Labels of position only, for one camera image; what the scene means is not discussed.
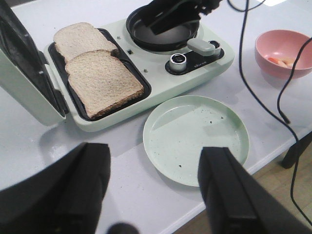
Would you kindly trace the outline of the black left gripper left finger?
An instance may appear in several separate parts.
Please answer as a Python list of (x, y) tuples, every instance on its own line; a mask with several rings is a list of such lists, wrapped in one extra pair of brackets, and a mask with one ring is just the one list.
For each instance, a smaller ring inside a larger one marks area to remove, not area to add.
[(3, 234), (93, 234), (111, 167), (107, 144), (82, 143), (0, 193)]

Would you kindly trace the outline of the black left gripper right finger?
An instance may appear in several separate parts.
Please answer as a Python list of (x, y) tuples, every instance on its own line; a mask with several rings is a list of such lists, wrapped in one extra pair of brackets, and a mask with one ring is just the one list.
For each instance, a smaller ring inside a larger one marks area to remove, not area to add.
[(204, 147), (197, 178), (212, 234), (310, 234), (225, 147)]

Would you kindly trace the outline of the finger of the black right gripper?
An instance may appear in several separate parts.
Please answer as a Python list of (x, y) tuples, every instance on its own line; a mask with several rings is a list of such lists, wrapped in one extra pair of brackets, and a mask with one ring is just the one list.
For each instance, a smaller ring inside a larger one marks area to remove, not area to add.
[(155, 35), (185, 23), (197, 23), (219, 7), (220, 0), (154, 0), (143, 6), (141, 21)]

